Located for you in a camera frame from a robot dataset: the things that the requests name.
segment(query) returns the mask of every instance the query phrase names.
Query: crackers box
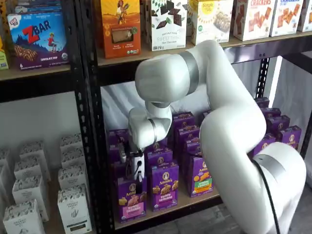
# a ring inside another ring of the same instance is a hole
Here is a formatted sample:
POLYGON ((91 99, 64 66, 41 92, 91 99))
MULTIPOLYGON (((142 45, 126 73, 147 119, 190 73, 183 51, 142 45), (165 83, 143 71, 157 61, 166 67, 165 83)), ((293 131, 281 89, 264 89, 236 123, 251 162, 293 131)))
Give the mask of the crackers box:
POLYGON ((298 23, 298 31, 312 31, 312 1, 303 0, 301 15, 298 23))
POLYGON ((275 142, 275 140, 276 138, 274 137, 273 134, 271 133, 265 134, 262 140, 255 146, 255 148, 248 153, 248 156, 250 158, 253 158, 256 154, 258 154, 265 147, 275 142))
POLYGON ((8 234, 45 234, 35 199, 7 207, 3 223, 8 234))
POLYGON ((281 130, 276 135, 276 141, 283 142, 298 149, 298 144, 301 136, 301 128, 297 125, 286 128, 285 130, 281 130))
POLYGON ((66 234, 84 234, 92 231, 84 185, 59 191, 58 210, 66 234))
POLYGON ((12 189, 16 204, 35 199, 43 222, 49 221, 50 203, 42 176, 17 179, 12 189))
POLYGON ((270 36, 294 34, 297 31, 303 0, 276 0, 270 36))
POLYGON ((241 40, 269 36, 275 0, 236 0, 233 35, 241 40))
POLYGON ((179 166, 176 161, 152 166, 151 181, 153 211, 177 205, 179 166))
POLYGON ((118 209, 120 222, 130 221, 146 215, 147 179, 143 179, 141 194, 136 194, 136 181, 118 178, 118 209))
POLYGON ((21 70, 68 63, 61 11, 10 14, 8 21, 21 70))
POLYGON ((141 53, 139 0, 101 0, 107 59, 141 53))
POLYGON ((30 155, 37 157, 45 179, 51 181, 49 160, 48 157, 46 158, 48 154, 42 140, 25 143, 22 146, 19 152, 20 158, 23 159, 30 155))
POLYGON ((290 118, 287 116, 277 116, 267 118, 267 132, 276 133, 289 127, 290 118))
POLYGON ((153 0, 150 4, 152 51, 185 48, 187 0, 153 0))
POLYGON ((190 5, 194 45, 205 40, 229 41, 233 0, 191 0, 190 5))

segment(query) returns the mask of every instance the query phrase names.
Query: black cable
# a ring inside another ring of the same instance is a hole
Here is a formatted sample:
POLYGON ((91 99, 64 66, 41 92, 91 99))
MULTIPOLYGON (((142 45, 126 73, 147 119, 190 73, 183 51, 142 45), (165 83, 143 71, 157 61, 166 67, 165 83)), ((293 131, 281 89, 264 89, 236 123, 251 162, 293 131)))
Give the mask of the black cable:
POLYGON ((272 208, 272 212, 273 212, 273 217, 274 217, 274 222, 275 222, 275 227, 276 227, 276 233, 280 234, 281 232, 279 230, 278 219, 277 219, 277 215, 276 215, 276 211, 275 211, 275 207, 273 204, 272 195, 270 192, 270 188, 269 188, 267 179, 265 178, 265 175, 264 175, 262 168, 260 167, 259 163, 257 161, 255 161, 254 159, 252 160, 252 162, 256 166, 256 168, 259 170, 260 175, 262 176, 265 188, 267 189, 267 192, 268 192, 268 196, 269 196, 269 200, 270 200, 270 204, 271 204, 271 208, 272 208))

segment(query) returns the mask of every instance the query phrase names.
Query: white box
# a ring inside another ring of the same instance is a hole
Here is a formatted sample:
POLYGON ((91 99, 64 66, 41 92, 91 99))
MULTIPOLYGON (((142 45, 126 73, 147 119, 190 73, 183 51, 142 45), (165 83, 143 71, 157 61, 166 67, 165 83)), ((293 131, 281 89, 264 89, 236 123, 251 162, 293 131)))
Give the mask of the white box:
POLYGON ((267 38, 275 0, 236 0, 233 35, 241 40, 267 38))
POLYGON ((270 36, 294 34, 297 31, 303 0, 276 0, 270 36))
POLYGON ((17 162, 14 175, 16 179, 25 179, 31 176, 43 176, 45 178, 36 156, 28 156, 17 162))
POLYGON ((66 234, 92 231, 84 185, 59 191, 58 209, 66 234))
POLYGON ((3 223, 8 234, 45 234, 36 200, 6 208, 3 223))
POLYGON ((42 221, 49 221, 50 203, 45 181, 42 176, 17 179, 14 183, 12 193, 16 204, 35 199, 38 203, 42 221))
POLYGON ((30 155, 37 156, 42 172, 45 174, 45 179, 51 181, 49 160, 46 158, 48 155, 42 140, 29 142, 22 146, 19 153, 20 158, 23 159, 30 155))
POLYGON ((312 31, 312 0, 303 0, 298 31, 312 31))
POLYGON ((62 168, 67 168, 75 165, 86 165, 83 147, 75 146, 67 148, 62 152, 62 168))
POLYGON ((192 43, 205 40, 228 42, 232 18, 233 0, 193 1, 192 43))
POLYGON ((152 51, 185 47, 187 0, 155 0, 151 17, 152 51))

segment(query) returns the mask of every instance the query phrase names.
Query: floor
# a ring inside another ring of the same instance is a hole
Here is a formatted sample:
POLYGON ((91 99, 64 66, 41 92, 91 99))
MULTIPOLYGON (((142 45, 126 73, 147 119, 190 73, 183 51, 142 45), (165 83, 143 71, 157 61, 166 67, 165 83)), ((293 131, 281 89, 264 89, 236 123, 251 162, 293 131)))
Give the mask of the floor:
MULTIPOLYGON (((312 233, 312 189, 305 187, 289 234, 312 233)), ((137 234, 242 234, 224 205, 212 207, 137 234)))

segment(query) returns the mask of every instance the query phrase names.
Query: white robotic arm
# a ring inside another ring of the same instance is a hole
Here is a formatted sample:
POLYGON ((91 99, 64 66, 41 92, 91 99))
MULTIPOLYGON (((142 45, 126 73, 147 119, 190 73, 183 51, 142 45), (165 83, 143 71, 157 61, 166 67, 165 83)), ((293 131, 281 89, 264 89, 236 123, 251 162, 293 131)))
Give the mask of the white robotic arm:
MULTIPOLYGON (((266 122, 218 43, 205 41, 139 65, 136 88, 146 110, 129 113, 133 143, 144 148, 165 138, 172 121, 170 103, 204 83, 213 111, 201 125, 200 143, 214 184, 243 231, 276 233, 263 179, 246 154, 263 138, 266 122)), ((255 160, 268 182, 281 233, 286 234, 305 184, 305 163, 282 143, 269 145, 255 160)))

